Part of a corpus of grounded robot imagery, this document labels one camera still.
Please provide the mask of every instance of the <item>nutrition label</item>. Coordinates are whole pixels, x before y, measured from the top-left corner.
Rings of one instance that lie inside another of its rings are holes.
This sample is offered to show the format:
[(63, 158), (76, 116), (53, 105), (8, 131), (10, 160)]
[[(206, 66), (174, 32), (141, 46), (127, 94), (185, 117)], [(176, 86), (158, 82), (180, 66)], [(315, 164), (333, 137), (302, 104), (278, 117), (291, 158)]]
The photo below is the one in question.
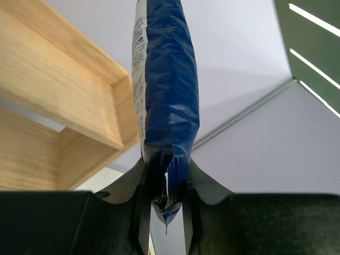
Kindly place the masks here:
[(132, 43), (132, 84), (133, 84), (133, 103), (137, 115), (139, 138), (141, 141), (142, 154), (144, 156), (143, 142), (145, 140), (145, 62), (147, 56), (147, 1), (137, 2), (135, 24), (133, 29)]

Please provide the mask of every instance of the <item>dark green panel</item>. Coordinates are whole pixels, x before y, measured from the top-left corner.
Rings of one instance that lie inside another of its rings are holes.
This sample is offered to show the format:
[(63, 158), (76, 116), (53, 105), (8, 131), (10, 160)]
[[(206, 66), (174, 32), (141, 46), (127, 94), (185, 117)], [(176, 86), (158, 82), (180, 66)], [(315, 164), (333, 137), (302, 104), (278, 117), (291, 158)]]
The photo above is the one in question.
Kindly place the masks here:
[(290, 3), (340, 29), (339, 0), (293, 0)]
[(340, 90), (290, 53), (290, 48), (340, 83), (340, 38), (289, 9), (292, 3), (340, 28), (340, 0), (276, 0), (283, 41), (293, 76), (340, 112)]

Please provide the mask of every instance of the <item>light wood panel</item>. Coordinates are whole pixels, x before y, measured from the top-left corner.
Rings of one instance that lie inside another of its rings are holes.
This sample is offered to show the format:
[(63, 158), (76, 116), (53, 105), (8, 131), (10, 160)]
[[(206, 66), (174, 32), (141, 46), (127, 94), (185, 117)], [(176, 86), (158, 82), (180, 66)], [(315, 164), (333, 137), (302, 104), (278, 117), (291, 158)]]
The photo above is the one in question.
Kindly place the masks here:
[(0, 189), (55, 190), (59, 133), (0, 108)]
[(133, 146), (137, 139), (135, 137), (129, 144), (126, 144), (124, 150), (117, 150), (65, 128), (60, 132), (61, 164), (58, 189), (77, 188)]
[(121, 149), (112, 87), (0, 9), (0, 96)]
[(109, 84), (115, 84), (127, 75), (44, 1), (0, 0), (0, 6)]
[(66, 126), (2, 110), (0, 189), (76, 188), (138, 142), (130, 76), (42, 0), (0, 0), (0, 97)]

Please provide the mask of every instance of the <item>blue plastic bag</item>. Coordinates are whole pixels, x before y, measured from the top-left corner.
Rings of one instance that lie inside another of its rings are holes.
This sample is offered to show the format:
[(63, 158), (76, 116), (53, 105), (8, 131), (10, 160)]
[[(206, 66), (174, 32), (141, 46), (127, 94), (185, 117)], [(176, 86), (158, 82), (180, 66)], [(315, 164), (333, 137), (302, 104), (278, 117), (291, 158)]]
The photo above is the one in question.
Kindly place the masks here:
[(132, 82), (152, 205), (167, 226), (181, 207), (199, 128), (197, 68), (180, 0), (138, 0)]

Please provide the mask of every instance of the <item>wooden board edge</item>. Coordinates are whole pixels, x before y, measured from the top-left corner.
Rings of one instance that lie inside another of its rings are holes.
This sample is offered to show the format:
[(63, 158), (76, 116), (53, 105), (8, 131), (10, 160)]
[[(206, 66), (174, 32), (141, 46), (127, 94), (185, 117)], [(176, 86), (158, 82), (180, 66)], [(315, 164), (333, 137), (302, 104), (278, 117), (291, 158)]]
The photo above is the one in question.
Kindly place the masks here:
[(2, 8), (0, 59), (2, 97), (109, 146), (123, 148), (113, 86)]
[(138, 142), (137, 117), (133, 104), (131, 77), (127, 75), (113, 88), (116, 117), (122, 142)]
[(0, 7), (114, 86), (127, 72), (42, 0), (1, 0)]

